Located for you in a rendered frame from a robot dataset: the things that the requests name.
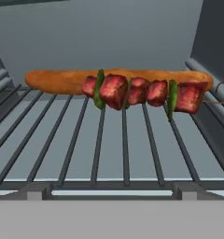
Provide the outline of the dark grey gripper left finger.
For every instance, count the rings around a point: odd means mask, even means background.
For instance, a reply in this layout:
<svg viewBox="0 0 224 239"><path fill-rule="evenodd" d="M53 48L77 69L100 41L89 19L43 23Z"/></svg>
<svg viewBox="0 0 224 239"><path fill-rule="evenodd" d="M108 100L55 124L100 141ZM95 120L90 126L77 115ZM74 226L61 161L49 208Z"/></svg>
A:
<svg viewBox="0 0 224 239"><path fill-rule="evenodd" d="M0 196L0 200L43 201L50 199L51 185L46 182L30 183L17 192Z"/></svg>

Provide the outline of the meat and pepper kebab skewer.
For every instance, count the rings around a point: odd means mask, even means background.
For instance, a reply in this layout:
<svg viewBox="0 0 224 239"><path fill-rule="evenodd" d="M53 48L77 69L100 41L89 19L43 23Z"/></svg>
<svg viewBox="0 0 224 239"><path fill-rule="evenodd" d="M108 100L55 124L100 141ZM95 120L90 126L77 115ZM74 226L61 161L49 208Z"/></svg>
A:
<svg viewBox="0 0 224 239"><path fill-rule="evenodd" d="M199 71L142 70L105 75L100 69L96 77L86 77L81 90L99 109L106 105L121 110L145 103L154 107L167 104L167 118L171 121L174 112L196 114L201 103L224 104L203 99L212 86L212 77Z"/></svg>

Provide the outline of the golden brown baguette bread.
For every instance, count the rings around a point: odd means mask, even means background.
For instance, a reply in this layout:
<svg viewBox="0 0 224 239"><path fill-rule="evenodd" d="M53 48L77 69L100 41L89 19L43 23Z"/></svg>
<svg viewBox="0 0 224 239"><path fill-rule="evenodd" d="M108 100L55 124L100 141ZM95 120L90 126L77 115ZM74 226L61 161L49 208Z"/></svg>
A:
<svg viewBox="0 0 224 239"><path fill-rule="evenodd" d="M213 87L213 78L201 71L106 69L105 75L118 74L126 78L143 77L148 81L174 79L176 83L197 80L206 82L206 90ZM87 76L97 76L97 70L35 70L26 73L25 83L36 90L52 94L81 95L81 86Z"/></svg>

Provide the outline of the grey toaster oven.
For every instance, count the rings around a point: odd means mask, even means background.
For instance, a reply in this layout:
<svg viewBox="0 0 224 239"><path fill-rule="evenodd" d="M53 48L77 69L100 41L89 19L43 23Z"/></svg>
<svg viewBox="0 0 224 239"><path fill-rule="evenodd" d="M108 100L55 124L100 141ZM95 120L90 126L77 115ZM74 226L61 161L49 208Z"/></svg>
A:
<svg viewBox="0 0 224 239"><path fill-rule="evenodd" d="M184 68L201 0L0 1L0 86L34 69ZM224 87L206 94L221 102Z"/></svg>

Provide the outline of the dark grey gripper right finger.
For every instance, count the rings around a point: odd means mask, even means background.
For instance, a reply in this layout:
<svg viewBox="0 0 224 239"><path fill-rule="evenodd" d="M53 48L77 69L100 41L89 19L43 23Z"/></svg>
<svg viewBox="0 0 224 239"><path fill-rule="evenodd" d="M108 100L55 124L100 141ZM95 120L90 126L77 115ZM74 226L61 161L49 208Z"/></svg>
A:
<svg viewBox="0 0 224 239"><path fill-rule="evenodd" d="M193 182L174 183L172 192L177 200L182 201L224 200L224 196L207 192L203 187Z"/></svg>

